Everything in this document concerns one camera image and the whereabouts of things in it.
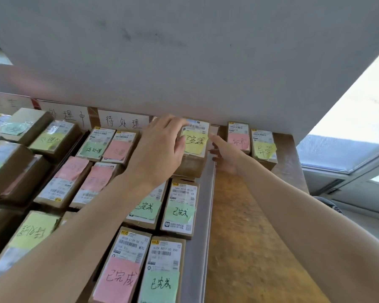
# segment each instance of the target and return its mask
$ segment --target wooden counter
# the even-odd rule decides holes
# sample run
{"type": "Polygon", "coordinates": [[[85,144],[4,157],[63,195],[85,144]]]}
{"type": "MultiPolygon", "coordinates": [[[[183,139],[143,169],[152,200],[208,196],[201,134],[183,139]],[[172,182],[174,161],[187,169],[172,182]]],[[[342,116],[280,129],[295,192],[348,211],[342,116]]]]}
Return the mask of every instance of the wooden counter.
{"type": "MultiPolygon", "coordinates": [[[[274,139],[278,164],[273,173],[308,192],[293,137],[274,134],[274,139]]],[[[205,302],[329,302],[243,181],[220,171],[213,198],[205,302]]]]}

